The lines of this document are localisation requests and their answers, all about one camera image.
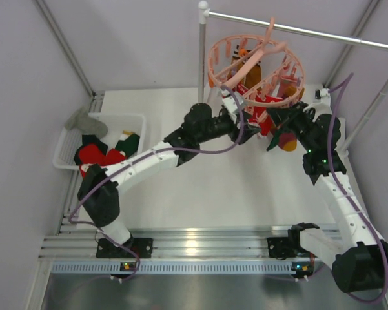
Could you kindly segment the pink round clip hanger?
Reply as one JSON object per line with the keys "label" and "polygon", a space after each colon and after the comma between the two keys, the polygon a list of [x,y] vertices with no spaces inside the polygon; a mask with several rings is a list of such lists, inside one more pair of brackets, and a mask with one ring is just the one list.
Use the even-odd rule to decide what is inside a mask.
{"label": "pink round clip hanger", "polygon": [[274,24],[271,18],[264,34],[220,39],[210,47],[206,61],[209,86],[225,85],[239,92],[258,123],[268,118],[267,108],[289,108],[305,91],[303,66],[287,42],[273,40]]}

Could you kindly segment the dark green sock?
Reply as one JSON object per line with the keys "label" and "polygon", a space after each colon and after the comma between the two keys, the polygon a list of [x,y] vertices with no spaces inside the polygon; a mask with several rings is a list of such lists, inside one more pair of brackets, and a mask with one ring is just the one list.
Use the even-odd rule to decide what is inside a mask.
{"label": "dark green sock", "polygon": [[271,130],[272,139],[269,143],[269,146],[267,147],[266,151],[272,150],[274,147],[276,147],[280,143],[281,135],[283,134],[283,129],[273,129]]}
{"label": "dark green sock", "polygon": [[116,143],[115,149],[124,157],[129,158],[138,151],[140,136],[135,132],[123,131]]}

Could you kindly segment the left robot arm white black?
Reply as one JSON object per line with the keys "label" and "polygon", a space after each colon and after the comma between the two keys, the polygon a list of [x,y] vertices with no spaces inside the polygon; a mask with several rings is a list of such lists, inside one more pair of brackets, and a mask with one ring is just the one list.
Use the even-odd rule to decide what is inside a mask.
{"label": "left robot arm white black", "polygon": [[130,160],[102,167],[91,165],[77,194],[92,224],[118,256],[127,256],[133,248],[132,234],[120,219],[119,197],[134,185],[165,169],[179,167],[202,151],[202,143],[228,136],[234,145],[242,145],[260,132],[244,110],[221,108],[217,116],[205,103],[193,105],[183,123],[152,149]]}

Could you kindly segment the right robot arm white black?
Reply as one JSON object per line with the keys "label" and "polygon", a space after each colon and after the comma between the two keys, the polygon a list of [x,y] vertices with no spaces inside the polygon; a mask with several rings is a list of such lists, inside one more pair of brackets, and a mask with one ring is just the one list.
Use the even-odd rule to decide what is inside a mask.
{"label": "right robot arm white black", "polygon": [[336,152],[341,137],[340,120],[333,114],[316,114],[299,102],[290,108],[268,108],[275,126],[269,145],[273,149],[284,133],[292,133],[306,153],[303,169],[310,178],[334,221],[341,242],[335,242],[313,223],[299,223],[288,231],[292,254],[307,252],[332,271],[344,293],[388,289],[388,243],[376,231],[352,190],[346,166]]}

